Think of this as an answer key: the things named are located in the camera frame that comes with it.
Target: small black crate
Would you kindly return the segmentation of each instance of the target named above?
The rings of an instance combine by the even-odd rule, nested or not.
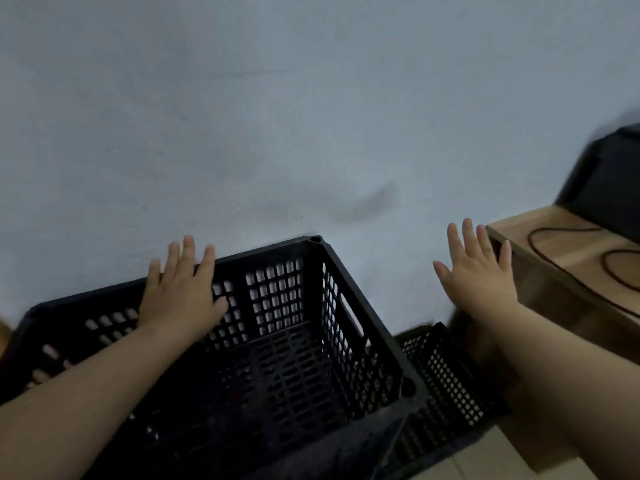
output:
[[[32,308],[0,403],[136,327],[145,280]],[[134,409],[86,478],[373,478],[424,384],[320,236],[219,259],[229,311]]]
[[[478,441],[508,411],[442,323],[396,340],[424,380],[427,399],[404,424],[380,480],[405,480],[434,466]]]

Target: power cord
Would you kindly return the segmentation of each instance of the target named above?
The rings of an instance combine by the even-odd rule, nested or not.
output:
[[[533,252],[535,252],[535,254],[542,259],[542,261],[548,262],[549,264],[551,264],[552,266],[554,266],[555,268],[559,269],[560,271],[562,271],[564,274],[567,274],[569,276],[571,276],[578,284],[580,284],[580,286],[582,286],[583,288],[591,291],[592,293],[596,294],[597,296],[599,296],[603,301],[605,301],[606,303],[615,306],[617,309],[622,310],[623,312],[626,312],[630,315],[635,316],[636,318],[640,318],[640,314],[633,312],[631,310],[629,310],[628,308],[625,308],[624,306],[620,306],[617,303],[614,303],[612,300],[605,298],[603,295],[601,295],[600,293],[597,293],[596,291],[592,290],[591,288],[589,288],[587,285],[585,285],[583,282],[581,282],[578,278],[576,278],[574,275],[572,275],[571,273],[569,273],[567,270],[565,270],[564,268],[558,266],[555,262],[553,262],[550,258],[548,258],[548,256],[546,256],[542,251],[540,251],[536,245],[533,243],[533,236],[535,236],[535,234],[538,234],[540,232],[544,232],[544,231],[562,231],[562,232],[598,232],[598,231],[602,231],[604,230],[602,227],[589,227],[587,229],[575,229],[575,228],[567,228],[567,227],[539,227],[537,229],[533,229],[533,231],[531,231],[528,235],[527,235],[527,242],[529,243],[529,246],[531,247],[531,249],[533,250]],[[603,253],[600,256],[600,265],[602,266],[602,269],[604,270],[605,273],[607,273],[610,277],[612,277],[615,281],[619,282],[622,286],[624,286],[625,288],[628,288],[629,290],[633,290],[636,292],[640,292],[640,287],[633,285],[629,282],[624,281],[622,278],[620,278],[617,274],[615,274],[612,270],[611,267],[607,261],[607,258],[609,256],[612,256],[613,254],[640,254],[640,251],[636,251],[636,250],[622,250],[622,249],[618,249],[618,250],[612,250],[612,251],[607,251],[605,253]]]

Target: forearm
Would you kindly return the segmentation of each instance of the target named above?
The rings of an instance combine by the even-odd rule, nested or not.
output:
[[[522,305],[472,313],[587,459],[615,478],[640,468],[640,367]]]
[[[0,477],[80,478],[187,346],[145,327],[0,407]]]

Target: plastic basket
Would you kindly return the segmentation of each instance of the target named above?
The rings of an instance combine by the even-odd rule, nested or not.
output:
[[[478,441],[508,412],[471,357],[442,323],[396,336],[427,387],[420,411],[407,419],[385,465],[383,480],[405,480]]]
[[[0,403],[136,327],[145,280],[32,308]],[[320,236],[219,259],[228,314],[156,382],[86,478],[373,478],[424,384]]]

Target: person's left hand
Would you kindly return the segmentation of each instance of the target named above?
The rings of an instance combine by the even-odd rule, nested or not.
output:
[[[162,278],[160,261],[151,261],[138,327],[156,327],[160,333],[184,340],[187,347],[203,338],[228,310],[225,297],[213,302],[211,281],[215,264],[216,249],[207,246],[194,275],[193,236],[184,237],[182,256],[178,242],[172,242]]]

